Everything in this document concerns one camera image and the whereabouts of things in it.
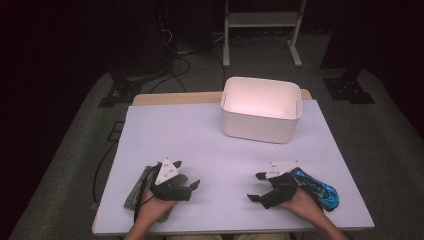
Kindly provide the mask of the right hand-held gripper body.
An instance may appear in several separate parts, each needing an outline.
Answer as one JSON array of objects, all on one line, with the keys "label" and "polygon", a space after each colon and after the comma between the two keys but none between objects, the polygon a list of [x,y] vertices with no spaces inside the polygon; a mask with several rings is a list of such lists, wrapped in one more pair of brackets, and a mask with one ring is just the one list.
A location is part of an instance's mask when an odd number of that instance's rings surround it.
[{"label": "right hand-held gripper body", "polygon": [[265,209],[288,201],[295,195],[297,182],[289,171],[297,165],[297,161],[279,161],[269,164],[266,180],[271,184],[272,190],[264,194],[265,202],[261,204]]}]

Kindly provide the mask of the white plastic bin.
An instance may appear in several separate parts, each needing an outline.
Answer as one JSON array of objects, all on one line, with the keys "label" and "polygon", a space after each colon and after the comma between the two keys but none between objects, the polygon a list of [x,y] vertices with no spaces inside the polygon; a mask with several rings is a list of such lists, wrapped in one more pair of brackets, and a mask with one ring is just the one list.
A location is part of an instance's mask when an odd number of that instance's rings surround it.
[{"label": "white plastic bin", "polygon": [[221,109],[226,135],[284,144],[302,116],[301,89],[287,81],[231,77],[224,87]]}]

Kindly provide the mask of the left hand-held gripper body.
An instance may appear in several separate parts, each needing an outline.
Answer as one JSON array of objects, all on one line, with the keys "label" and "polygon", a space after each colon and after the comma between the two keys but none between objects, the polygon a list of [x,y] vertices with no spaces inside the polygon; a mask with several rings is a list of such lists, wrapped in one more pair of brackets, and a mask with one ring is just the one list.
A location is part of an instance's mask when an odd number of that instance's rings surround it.
[{"label": "left hand-held gripper body", "polygon": [[155,183],[165,191],[167,201],[189,201],[192,192],[186,186],[188,177],[181,174],[170,159],[158,164],[161,164],[161,168]]}]

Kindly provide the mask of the grey fuzzy cloth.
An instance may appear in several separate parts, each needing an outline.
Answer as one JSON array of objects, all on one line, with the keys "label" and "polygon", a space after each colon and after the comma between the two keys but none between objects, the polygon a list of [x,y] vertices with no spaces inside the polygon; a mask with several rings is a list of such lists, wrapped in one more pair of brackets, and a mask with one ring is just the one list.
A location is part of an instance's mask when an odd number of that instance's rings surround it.
[{"label": "grey fuzzy cloth", "polygon": [[139,211],[139,207],[142,201],[143,194],[145,193],[146,188],[154,194],[155,197],[161,200],[167,201],[165,191],[161,188],[160,185],[155,183],[159,171],[161,168],[161,164],[156,166],[146,166],[130,194],[127,196],[124,208],[127,210],[132,210],[133,220],[136,221],[137,214]]}]

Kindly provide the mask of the white metal stand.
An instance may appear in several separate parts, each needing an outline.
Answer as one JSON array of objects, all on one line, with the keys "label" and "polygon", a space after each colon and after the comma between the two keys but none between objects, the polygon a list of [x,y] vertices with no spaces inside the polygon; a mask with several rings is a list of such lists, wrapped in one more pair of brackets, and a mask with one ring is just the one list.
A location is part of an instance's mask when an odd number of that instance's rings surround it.
[{"label": "white metal stand", "polygon": [[229,11],[229,0],[225,0],[222,59],[223,66],[230,66],[229,31],[232,28],[292,27],[292,35],[291,38],[287,40],[287,46],[294,65],[296,67],[302,67],[303,63],[298,54],[296,43],[303,20],[306,3],[307,0],[300,0],[299,8],[297,11],[232,13]]}]

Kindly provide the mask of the black stand base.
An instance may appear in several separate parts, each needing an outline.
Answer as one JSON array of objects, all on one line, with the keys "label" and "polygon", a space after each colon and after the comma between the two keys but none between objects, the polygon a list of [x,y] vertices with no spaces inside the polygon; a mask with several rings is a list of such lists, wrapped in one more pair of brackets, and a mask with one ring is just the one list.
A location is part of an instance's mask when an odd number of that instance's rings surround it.
[{"label": "black stand base", "polygon": [[331,98],[337,101],[346,100],[351,104],[374,104],[372,96],[357,81],[361,70],[360,66],[350,66],[340,77],[323,78]]},{"label": "black stand base", "polygon": [[111,68],[109,75],[112,86],[108,94],[99,102],[100,108],[113,107],[115,104],[132,103],[134,98],[141,92],[143,84],[139,81],[129,80],[122,71]]}]

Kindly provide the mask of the blue toy car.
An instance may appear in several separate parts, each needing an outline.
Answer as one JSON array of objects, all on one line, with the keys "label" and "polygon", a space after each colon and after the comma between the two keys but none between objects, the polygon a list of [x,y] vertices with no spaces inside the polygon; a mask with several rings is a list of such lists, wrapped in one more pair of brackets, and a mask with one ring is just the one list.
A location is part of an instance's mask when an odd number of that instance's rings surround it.
[{"label": "blue toy car", "polygon": [[331,212],[338,207],[339,195],[334,187],[310,176],[300,167],[293,169],[290,174],[304,190],[312,194],[322,209]]}]

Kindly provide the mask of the black square floor frame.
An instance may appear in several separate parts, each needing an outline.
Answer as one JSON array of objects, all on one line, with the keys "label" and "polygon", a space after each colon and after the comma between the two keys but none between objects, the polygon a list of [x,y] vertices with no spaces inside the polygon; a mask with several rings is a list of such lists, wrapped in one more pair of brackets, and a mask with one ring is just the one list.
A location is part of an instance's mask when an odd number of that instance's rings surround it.
[{"label": "black square floor frame", "polygon": [[124,121],[115,121],[108,136],[107,136],[107,140],[109,142],[117,142],[120,137],[121,134],[123,132],[123,128],[124,128]]}]

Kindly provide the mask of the person's right hand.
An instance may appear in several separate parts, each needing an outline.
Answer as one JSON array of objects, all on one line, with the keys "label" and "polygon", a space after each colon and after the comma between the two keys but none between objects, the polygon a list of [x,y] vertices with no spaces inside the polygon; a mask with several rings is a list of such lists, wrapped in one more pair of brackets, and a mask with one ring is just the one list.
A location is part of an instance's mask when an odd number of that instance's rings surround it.
[{"label": "person's right hand", "polygon": [[321,224],[326,219],[326,215],[312,196],[300,187],[296,188],[296,193],[290,200],[281,203],[280,206],[313,225]]}]

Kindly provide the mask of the person's left hand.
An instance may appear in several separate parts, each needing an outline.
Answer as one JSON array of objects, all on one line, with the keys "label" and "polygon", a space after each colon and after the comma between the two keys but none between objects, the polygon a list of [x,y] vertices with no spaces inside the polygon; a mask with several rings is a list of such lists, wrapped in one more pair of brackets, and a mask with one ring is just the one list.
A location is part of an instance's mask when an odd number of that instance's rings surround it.
[{"label": "person's left hand", "polygon": [[143,194],[135,223],[137,225],[153,225],[175,204],[176,201],[158,199],[150,190],[147,190]]}]

